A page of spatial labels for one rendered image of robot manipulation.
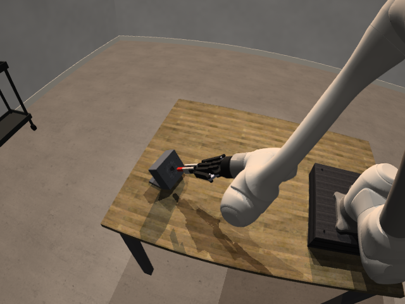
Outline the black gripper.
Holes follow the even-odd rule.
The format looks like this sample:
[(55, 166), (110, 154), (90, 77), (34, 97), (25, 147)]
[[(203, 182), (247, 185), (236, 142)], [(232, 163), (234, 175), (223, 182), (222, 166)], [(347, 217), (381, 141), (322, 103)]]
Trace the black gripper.
[(213, 182), (215, 177), (233, 179), (230, 173), (230, 160), (232, 157), (233, 156), (225, 156), (225, 154), (222, 154), (202, 160), (201, 163), (185, 164), (182, 170), (185, 174), (194, 174), (197, 178), (209, 182)]

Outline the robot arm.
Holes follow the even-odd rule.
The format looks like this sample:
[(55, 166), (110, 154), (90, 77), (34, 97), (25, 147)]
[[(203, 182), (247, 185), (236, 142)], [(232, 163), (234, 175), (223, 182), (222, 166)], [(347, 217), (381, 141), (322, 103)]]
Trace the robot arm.
[[(296, 176), (298, 164), (349, 103), (404, 59), (405, 0), (388, 0), (344, 68), (282, 148), (233, 155), (234, 181), (222, 197), (222, 217), (235, 227), (257, 220), (278, 197), (279, 185)], [(398, 169), (376, 164), (359, 176), (347, 194), (335, 192), (333, 198), (335, 228), (358, 234), (361, 263), (370, 279), (378, 284), (404, 282), (405, 150)]]

